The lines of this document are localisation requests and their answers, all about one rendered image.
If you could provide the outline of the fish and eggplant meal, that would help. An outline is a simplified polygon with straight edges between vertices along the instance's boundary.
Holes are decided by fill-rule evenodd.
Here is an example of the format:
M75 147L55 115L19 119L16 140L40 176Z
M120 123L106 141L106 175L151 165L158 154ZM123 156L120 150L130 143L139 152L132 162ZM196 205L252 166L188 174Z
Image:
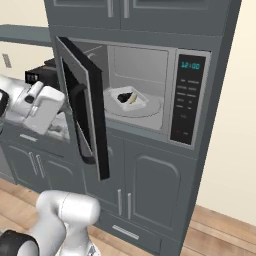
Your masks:
M137 94L135 92L130 92L130 93L122 93L119 94L117 99L121 103L127 103L127 104L132 104L133 102L136 101L137 99Z

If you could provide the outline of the black countertop appliance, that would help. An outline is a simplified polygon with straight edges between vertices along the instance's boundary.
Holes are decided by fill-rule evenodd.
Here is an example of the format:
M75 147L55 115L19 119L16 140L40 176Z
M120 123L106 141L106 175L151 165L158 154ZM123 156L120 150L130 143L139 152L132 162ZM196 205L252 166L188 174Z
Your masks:
M42 66L25 72L26 83L33 85L37 81L41 81L44 85L51 86L57 90L60 89L54 59L46 60Z

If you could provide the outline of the silver built-in microwave oven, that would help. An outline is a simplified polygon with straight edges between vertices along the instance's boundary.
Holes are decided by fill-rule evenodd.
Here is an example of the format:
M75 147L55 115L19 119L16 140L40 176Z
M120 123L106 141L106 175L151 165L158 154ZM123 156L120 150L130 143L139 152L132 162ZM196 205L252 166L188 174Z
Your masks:
M102 71L104 91L133 86L161 100L152 116L128 118L108 113L126 127L156 132L171 143L193 147L211 54L207 51L68 38Z

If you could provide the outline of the clear tupperware container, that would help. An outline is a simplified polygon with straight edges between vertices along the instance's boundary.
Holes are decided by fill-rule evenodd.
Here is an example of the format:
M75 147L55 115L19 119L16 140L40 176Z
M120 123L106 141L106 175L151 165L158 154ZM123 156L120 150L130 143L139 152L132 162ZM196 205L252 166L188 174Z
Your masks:
M137 94L137 99L132 104L121 103L117 97L122 93L130 93L135 92ZM140 93L133 86L119 87L119 88L111 88L109 90L110 96L114 99L114 101L121 107L123 111L131 111L141 109L147 106L148 99Z

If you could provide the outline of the grey counter drawer front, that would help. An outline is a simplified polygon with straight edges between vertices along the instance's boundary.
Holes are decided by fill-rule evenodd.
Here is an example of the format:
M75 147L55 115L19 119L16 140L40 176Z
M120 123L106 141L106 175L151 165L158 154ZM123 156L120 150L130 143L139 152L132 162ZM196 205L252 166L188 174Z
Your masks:
M37 142L33 142L24 138L21 138L20 134L26 134L37 138ZM45 152L53 153L54 155L67 157L70 155L69 144L67 142L60 141L47 135L39 135L29 129L21 126L5 123L3 125L0 138L6 141L12 141L27 147L39 149Z

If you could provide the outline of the glass microwave turntable plate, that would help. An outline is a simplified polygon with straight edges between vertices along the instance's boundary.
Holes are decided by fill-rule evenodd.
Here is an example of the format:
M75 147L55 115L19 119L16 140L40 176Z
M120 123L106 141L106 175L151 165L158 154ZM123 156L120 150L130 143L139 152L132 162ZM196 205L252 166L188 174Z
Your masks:
M147 99L147 106L137 110L123 111L110 96L109 90L104 91L104 107L108 113L128 118L141 118L157 114L161 110L161 100L155 96L143 94Z

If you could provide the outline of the grey wall socket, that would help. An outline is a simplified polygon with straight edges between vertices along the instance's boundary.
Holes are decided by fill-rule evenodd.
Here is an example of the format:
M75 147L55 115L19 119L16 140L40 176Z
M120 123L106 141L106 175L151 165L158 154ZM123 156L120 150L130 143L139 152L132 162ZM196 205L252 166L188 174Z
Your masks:
M2 54L6 68L12 68L11 61L8 54Z

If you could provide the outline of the grey overhead cupboard door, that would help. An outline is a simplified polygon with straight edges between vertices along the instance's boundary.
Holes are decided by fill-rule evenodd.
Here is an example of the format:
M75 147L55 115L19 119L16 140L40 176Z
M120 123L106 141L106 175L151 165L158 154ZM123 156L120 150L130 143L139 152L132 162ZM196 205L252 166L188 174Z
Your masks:
M219 36L231 0L129 0L127 19L123 3L120 0L122 29Z
M113 0L114 16L108 17L107 0L44 0L50 25L120 28L119 0Z

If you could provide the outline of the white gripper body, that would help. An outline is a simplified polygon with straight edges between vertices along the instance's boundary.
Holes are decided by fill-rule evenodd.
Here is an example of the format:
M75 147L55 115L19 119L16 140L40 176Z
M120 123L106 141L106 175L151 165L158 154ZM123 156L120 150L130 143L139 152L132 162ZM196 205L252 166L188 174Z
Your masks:
M25 102L32 108L23 121L23 125L32 131L44 135L65 101L65 95L51 86L43 86L34 95L29 93Z

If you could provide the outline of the grey counter cupboard door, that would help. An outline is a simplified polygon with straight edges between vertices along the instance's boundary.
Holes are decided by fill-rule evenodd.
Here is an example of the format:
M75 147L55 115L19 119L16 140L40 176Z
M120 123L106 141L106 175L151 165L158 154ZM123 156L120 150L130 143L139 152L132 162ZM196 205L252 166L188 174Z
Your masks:
M78 194L85 193L82 173L76 165L48 154L37 153L36 155L40 155L45 179L50 189Z
M40 192L40 179L35 175L31 161L29 159L29 150L22 146L3 143L3 151L11 171L18 184Z

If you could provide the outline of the black microwave door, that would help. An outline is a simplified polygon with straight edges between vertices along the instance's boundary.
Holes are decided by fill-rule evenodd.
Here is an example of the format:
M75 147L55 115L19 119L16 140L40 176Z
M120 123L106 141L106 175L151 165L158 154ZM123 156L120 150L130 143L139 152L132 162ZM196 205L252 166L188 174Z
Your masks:
M60 57L63 79L68 90L84 84L85 100L93 152L98 179L110 177L106 125L103 102L102 71L68 38L57 37L56 46Z

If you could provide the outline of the grey wall shelf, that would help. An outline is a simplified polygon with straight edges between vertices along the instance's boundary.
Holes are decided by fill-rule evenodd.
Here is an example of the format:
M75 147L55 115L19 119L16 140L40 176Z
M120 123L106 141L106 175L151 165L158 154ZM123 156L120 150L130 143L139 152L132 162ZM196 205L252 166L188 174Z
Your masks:
M47 27L3 24L0 25L0 41L51 46L50 33Z

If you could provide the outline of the grey tall cabinet frame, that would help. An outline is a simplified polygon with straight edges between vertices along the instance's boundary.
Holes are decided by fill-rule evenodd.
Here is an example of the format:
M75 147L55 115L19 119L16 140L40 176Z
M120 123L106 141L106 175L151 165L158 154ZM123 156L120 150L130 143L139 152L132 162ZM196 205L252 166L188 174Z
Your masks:
M113 121L107 121L106 138L110 133L113 136L121 138L123 143L125 141L131 141L164 151L168 151L174 154L178 154L184 157L191 158L196 161L195 176L192 184L191 195L189 199L188 212L186 214L186 223L189 226L192 213L194 211L195 202L198 195L199 185L201 182L203 167L208 151L209 141L213 129L214 119L216 116L216 110L220 98L224 75L226 71L227 61L230 53L230 48L233 40L235 26L239 14L241 0L231 0L230 7L228 9L227 19L222 35L219 36L207 36L207 35L191 35L191 34L178 34L178 33L163 33L163 32L150 32L150 31L135 31L121 28L121 16L120 16L120 28L108 29L108 28L89 28L89 27L76 27L76 26L62 26L62 25L49 25L50 36L54 51L55 63L57 66L57 74L59 83L62 90L67 97L67 107L71 115L72 121L72 133L71 137L73 143L77 147L78 155L82 165L83 162L79 153L77 137L75 132L75 125L73 121L73 114L69 105L66 85L63 79L63 73L61 69L60 57L56 48L55 39L57 37L67 37L75 39L84 39L92 41L107 41L117 43L128 43L138 45L160 46L160 47L174 47L179 49L207 51L211 54L209 61L209 69L207 73L206 86L202 98L200 118L198 122L198 129L195 137L195 144L193 147L187 147L185 145L178 145L171 143L165 139L165 137L156 132L146 131L143 129L126 127L122 124L118 124ZM117 215L112 212L106 211L101 207L101 212L106 211L119 218L127 220L132 224L135 224L143 229L146 229L156 234L161 239L160 253L153 254L154 256L180 256L181 248L183 246L186 232L184 233L184 239L177 241L156 231L149 230L141 226L140 224L131 221L127 217L127 193L125 182L125 164L124 164L124 192L122 194L122 215Z

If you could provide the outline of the grey plinth drawer front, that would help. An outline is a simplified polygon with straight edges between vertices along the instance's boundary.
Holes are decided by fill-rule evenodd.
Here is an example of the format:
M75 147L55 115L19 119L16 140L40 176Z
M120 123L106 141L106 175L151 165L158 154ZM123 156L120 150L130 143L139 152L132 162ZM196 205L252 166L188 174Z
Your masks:
M114 229L112 229L113 225L117 225L125 230L128 230L134 234L139 235L139 240L135 240L127 235L124 235ZM160 253L160 245L161 239L154 233L143 229L131 222L119 218L113 214L110 214L106 211L102 211L97 222L97 226L103 229L105 232L112 234L126 242L131 243L137 247L142 248L152 254Z

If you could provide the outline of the grey arched cupboard door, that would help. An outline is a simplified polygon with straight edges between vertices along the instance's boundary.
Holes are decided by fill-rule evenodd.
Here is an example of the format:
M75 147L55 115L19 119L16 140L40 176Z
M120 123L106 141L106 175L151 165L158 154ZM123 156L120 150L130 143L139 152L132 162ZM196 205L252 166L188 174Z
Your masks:
M188 224L196 161L125 141L126 193L132 193L131 221L181 241Z
M84 164L84 186L86 193L97 198L104 210L119 215L117 190L124 192L124 143L110 133L107 143L110 177L99 181L96 166Z

